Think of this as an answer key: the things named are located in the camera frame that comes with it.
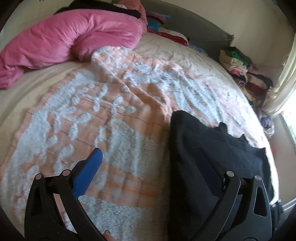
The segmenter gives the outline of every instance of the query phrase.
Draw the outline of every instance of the pile of clothes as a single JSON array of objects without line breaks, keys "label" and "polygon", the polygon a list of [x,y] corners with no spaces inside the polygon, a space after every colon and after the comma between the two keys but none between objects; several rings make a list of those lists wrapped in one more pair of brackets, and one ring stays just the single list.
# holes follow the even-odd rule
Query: pile of clothes
[{"label": "pile of clothes", "polygon": [[261,107],[267,91],[273,87],[270,78],[258,74],[252,60],[238,48],[220,50],[220,64],[229,72],[252,107]]}]

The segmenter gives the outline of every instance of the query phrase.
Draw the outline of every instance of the patterned towel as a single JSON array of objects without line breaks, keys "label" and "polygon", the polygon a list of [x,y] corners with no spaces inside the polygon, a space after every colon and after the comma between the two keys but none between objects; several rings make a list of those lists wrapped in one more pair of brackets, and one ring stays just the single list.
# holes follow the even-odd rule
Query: patterned towel
[{"label": "patterned towel", "polygon": [[[231,135],[245,133],[254,147],[268,145],[234,82],[213,81],[126,48],[104,47],[94,52],[89,67],[55,84],[26,113],[0,168],[3,209],[23,232],[34,176],[59,175],[99,147],[103,164],[79,198],[91,220],[121,241],[167,240],[167,140],[175,110],[211,127],[222,121]],[[57,203],[72,230],[58,197]]]}]

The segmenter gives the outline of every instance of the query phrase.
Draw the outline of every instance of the curtain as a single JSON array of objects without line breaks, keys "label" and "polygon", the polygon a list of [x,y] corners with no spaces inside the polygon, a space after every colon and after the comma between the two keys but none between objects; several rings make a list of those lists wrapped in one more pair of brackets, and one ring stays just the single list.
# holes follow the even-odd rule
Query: curtain
[{"label": "curtain", "polygon": [[296,34],[287,64],[281,73],[278,83],[266,96],[262,108],[269,115],[276,115],[282,111],[287,100],[296,90]]}]

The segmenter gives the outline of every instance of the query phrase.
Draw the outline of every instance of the pink pillow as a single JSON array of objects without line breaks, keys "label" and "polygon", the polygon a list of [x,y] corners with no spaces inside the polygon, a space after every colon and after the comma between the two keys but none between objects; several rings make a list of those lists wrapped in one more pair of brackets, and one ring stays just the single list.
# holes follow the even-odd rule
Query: pink pillow
[{"label": "pink pillow", "polygon": [[147,32],[147,17],[144,6],[140,0],[121,0],[118,4],[123,4],[127,9],[135,9],[141,14],[141,20],[143,22],[143,34]]},{"label": "pink pillow", "polygon": [[0,89],[9,88],[24,71],[80,59],[109,45],[134,48],[140,41],[140,19],[123,13],[76,9],[53,15],[10,41],[0,53]]}]

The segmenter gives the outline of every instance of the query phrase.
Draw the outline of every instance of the red and white pillow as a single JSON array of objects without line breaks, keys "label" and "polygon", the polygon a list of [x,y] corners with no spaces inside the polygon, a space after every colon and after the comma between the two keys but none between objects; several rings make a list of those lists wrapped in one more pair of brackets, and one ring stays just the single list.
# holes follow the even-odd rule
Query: red and white pillow
[{"label": "red and white pillow", "polygon": [[165,29],[165,28],[159,28],[159,30],[153,30],[153,29],[148,28],[147,32],[159,35],[159,36],[167,38],[167,39],[170,39],[170,40],[172,40],[176,43],[182,44],[184,46],[188,46],[188,39],[183,34],[181,34],[179,32]]}]

